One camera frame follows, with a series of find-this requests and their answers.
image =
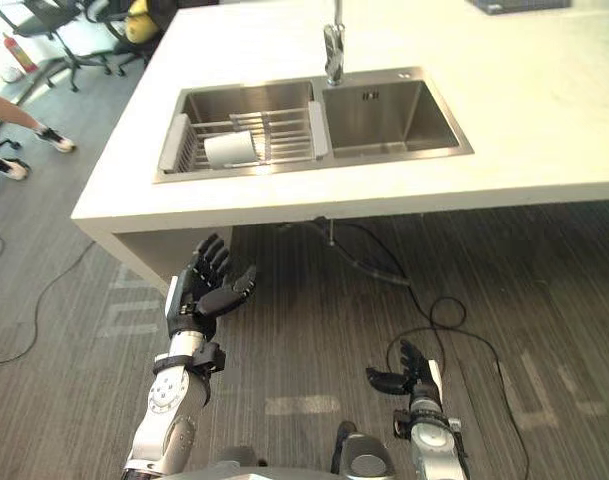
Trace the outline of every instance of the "dish drying rack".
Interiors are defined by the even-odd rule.
[[[231,113],[228,120],[218,122],[191,123],[189,116],[181,113],[171,122],[158,168],[164,174],[214,170],[206,156],[204,141],[246,130],[253,137],[257,161],[236,163],[231,159],[223,168],[308,162],[320,160],[328,153],[319,102],[309,102],[302,108]]]

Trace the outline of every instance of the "floor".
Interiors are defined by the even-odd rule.
[[[23,143],[33,174],[22,183],[0,177],[0,358],[27,345],[39,292],[88,244],[69,215],[140,69],[126,78],[83,72],[79,93],[63,83],[26,104],[78,142],[71,155],[3,130]],[[609,479],[609,202],[360,222],[397,252],[424,308],[438,295],[460,298],[465,328],[497,347],[531,478]],[[366,238],[347,227],[337,236],[387,265]],[[424,325],[407,292],[353,270],[301,226],[236,228],[232,250],[238,269],[258,265],[259,285],[220,322],[227,368],[213,379],[188,468],[224,446],[252,444],[271,465],[326,469],[335,428],[349,418],[383,440],[399,478],[414,478],[409,445],[391,434],[405,399],[375,392],[364,375],[384,367],[397,332]],[[0,480],[118,477],[152,358],[167,347],[163,301],[97,246],[49,291],[35,348],[0,366]],[[452,322],[457,312],[437,315]],[[472,478],[522,478],[489,351],[443,338],[447,412],[462,418]],[[430,334],[413,341],[439,355]],[[302,397],[315,413],[275,408]]]

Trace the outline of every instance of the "laptop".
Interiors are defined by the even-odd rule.
[[[566,8],[571,0],[469,0],[473,5],[489,15],[501,13],[528,12],[547,8]]]

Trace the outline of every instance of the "fire extinguisher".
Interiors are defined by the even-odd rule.
[[[22,47],[18,45],[13,37],[9,37],[5,33],[4,35],[4,46],[6,49],[11,52],[11,55],[15,57],[15,60],[22,66],[26,73],[31,73],[37,70],[37,65],[33,63],[33,61],[29,58]]]

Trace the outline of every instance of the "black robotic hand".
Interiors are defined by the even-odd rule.
[[[193,330],[210,340],[215,335],[217,317],[246,301],[255,288],[255,266],[226,283],[230,269],[229,251],[217,234],[197,246],[190,263],[171,283],[166,314],[169,337]]]
[[[371,386],[389,395],[411,395],[419,383],[437,388],[428,360],[412,343],[401,341],[401,362],[404,373],[380,372],[372,367],[366,369],[366,377]]]

